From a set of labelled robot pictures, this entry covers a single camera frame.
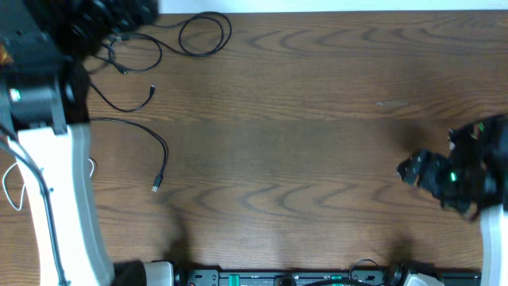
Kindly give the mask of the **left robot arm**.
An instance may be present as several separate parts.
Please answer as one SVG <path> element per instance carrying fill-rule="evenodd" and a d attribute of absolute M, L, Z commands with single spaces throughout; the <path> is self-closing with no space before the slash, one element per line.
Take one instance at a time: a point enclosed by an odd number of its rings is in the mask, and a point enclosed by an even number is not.
<path fill-rule="evenodd" d="M 90 178 L 84 60 L 116 32 L 152 24 L 155 1 L 1 4 L 1 147 L 29 198 L 43 285 L 172 285 L 170 262 L 115 263 Z"/>

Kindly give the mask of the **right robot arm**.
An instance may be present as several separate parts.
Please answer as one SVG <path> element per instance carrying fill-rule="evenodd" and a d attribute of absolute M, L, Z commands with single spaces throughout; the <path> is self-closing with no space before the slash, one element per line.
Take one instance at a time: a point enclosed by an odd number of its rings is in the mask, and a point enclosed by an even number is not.
<path fill-rule="evenodd" d="M 413 152 L 397 167 L 401 180 L 431 193 L 443 209 L 480 220 L 481 285 L 507 284 L 507 115 L 451 129 L 450 154 Z"/>

